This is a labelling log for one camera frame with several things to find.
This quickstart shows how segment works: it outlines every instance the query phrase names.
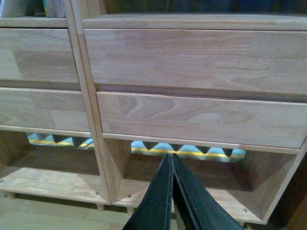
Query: wooden floor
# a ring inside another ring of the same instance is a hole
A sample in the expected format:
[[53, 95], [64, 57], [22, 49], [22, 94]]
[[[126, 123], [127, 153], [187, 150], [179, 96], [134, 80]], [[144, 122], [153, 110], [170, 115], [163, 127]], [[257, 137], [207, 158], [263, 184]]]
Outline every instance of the wooden floor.
[[[121, 230], [129, 218], [123, 207], [106, 206], [99, 212], [95, 204], [28, 195], [12, 200], [0, 191], [0, 230]], [[277, 230], [262, 225], [245, 227]], [[171, 230], [177, 230], [174, 219]]]

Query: yellow light strip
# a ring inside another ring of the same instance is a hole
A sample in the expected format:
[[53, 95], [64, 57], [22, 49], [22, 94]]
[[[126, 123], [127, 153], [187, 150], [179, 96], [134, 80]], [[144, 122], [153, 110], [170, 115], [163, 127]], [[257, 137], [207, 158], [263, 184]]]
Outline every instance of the yellow light strip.
[[[53, 145], [65, 145], [65, 146], [73, 146], [72, 143], [69, 142], [59, 142], [55, 143], [54, 141], [50, 140], [34, 140], [34, 139], [29, 139], [30, 143], [33, 144], [53, 144]], [[165, 149], [142, 149], [142, 148], [131, 148], [132, 151], [142, 151], [142, 152], [156, 152], [156, 153], [177, 153], [177, 154], [185, 154], [185, 155], [193, 155], [193, 156], [206, 156], [206, 157], [226, 157], [225, 154], [220, 154], [220, 153], [206, 153], [203, 154], [201, 152], [187, 152], [187, 151], [173, 151], [173, 150], [165, 150]], [[242, 155], [231, 155], [231, 158], [244, 158]]]
[[[164, 150], [164, 149], [141, 149], [141, 148], [132, 148], [132, 151], [144, 151], [144, 152], [158, 152], [158, 153], [177, 153], [177, 154], [185, 154], [185, 155], [193, 155], [193, 156], [206, 156], [206, 157], [227, 157], [225, 154], [220, 153], [206, 153], [203, 154], [201, 152], [186, 152], [186, 151], [173, 151], [173, 150]], [[231, 155], [231, 158], [244, 158], [241, 155]]]
[[[59, 142], [59, 143], [55, 143], [54, 141], [50, 141], [50, 140], [32, 140], [32, 139], [29, 139], [29, 142], [30, 143], [33, 143], [33, 144], [52, 144], [52, 145], [65, 145], [65, 146], [73, 146], [73, 143], [69, 143], [69, 142]], [[81, 144], [80, 147], [94, 147], [93, 144], [90, 144], [90, 145], [87, 145], [87, 144]]]

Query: wood grain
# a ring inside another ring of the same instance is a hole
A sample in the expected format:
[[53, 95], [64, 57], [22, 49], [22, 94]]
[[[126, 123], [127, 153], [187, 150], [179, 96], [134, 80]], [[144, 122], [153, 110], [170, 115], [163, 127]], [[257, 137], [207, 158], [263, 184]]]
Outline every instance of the wood grain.
[[306, 32], [86, 29], [85, 38], [95, 83], [307, 94]]
[[105, 133], [300, 148], [307, 104], [98, 92]]
[[67, 28], [66, 18], [0, 18], [0, 27], [18, 28]]
[[67, 29], [0, 29], [0, 80], [79, 83]]
[[0, 88], [0, 125], [89, 131], [80, 92]]
[[111, 139], [122, 139], [122, 140], [141, 140], [149, 142], [158, 143], [172, 143], [178, 145], [195, 145], [203, 147], [215, 147], [215, 148], [229, 148], [238, 150], [254, 150], [263, 152], [277, 152], [286, 154], [299, 154], [301, 149], [291, 149], [291, 148], [280, 148], [272, 146], [261, 146], [261, 145], [242, 145], [233, 143], [222, 143], [222, 142], [212, 142], [212, 141], [200, 141], [200, 140], [187, 140], [187, 139], [174, 139], [174, 138], [157, 138], [157, 137], [146, 137], [137, 135], [126, 135], [126, 134], [114, 134], [114, 133], [103, 133], [102, 137]]
[[0, 174], [3, 191], [109, 204], [90, 150], [37, 146]]
[[[84, 99], [85, 112], [89, 128], [91, 130], [91, 136], [94, 143], [94, 149], [98, 168], [101, 175], [101, 183], [104, 187], [107, 187], [106, 174], [109, 172], [106, 166], [110, 165], [107, 156], [104, 157], [103, 149], [101, 147], [102, 128], [99, 118], [99, 110], [96, 98], [96, 89], [92, 79], [92, 74], [89, 67], [89, 61], [87, 56], [87, 49], [85, 44], [85, 38], [83, 34], [82, 21], [82, 9], [79, 1], [66, 1], [67, 20], [69, 25], [69, 34], [71, 38], [71, 46], [75, 58], [76, 68], [79, 76], [80, 87]], [[104, 190], [101, 196], [110, 202], [109, 189]]]
[[261, 211], [261, 219], [268, 221], [278, 201], [302, 161], [300, 154], [285, 155], [249, 151], [245, 155], [245, 167], [252, 185], [252, 193]]
[[83, 26], [93, 29], [306, 31], [307, 19], [302, 16], [257, 14], [107, 14], [83, 20]]
[[[162, 157], [132, 154], [114, 205], [137, 207]], [[236, 220], [264, 223], [257, 215], [243, 166], [222, 162], [183, 159], [214, 199]]]
[[47, 129], [47, 128], [32, 128], [32, 127], [3, 126], [3, 125], [0, 125], [0, 130], [16, 131], [16, 132], [26, 132], [26, 133], [55, 134], [55, 135], [63, 135], [63, 136], [70, 136], [70, 137], [91, 138], [91, 133], [90, 132], [58, 130], [58, 129]]

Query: drawer front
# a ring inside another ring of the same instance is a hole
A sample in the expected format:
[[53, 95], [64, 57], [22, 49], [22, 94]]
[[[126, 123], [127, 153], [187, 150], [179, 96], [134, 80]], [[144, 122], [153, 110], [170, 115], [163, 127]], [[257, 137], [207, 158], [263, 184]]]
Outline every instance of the drawer front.
[[97, 93], [103, 132], [300, 148], [307, 104]]
[[0, 80], [78, 83], [67, 29], [0, 29]]
[[95, 83], [307, 94], [307, 33], [85, 29]]
[[0, 88], [0, 125], [89, 131], [81, 92]]

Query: light wood cabinet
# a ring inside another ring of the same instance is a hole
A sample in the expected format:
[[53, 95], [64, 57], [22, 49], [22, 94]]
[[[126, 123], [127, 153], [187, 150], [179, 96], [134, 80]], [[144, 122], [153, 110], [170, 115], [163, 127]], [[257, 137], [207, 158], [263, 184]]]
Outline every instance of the light wood cabinet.
[[[242, 149], [184, 161], [232, 217], [265, 224], [307, 150], [307, 18], [64, 2], [66, 19], [0, 19], [0, 189], [131, 208], [161, 160], [132, 141]], [[94, 152], [33, 150], [25, 131]]]

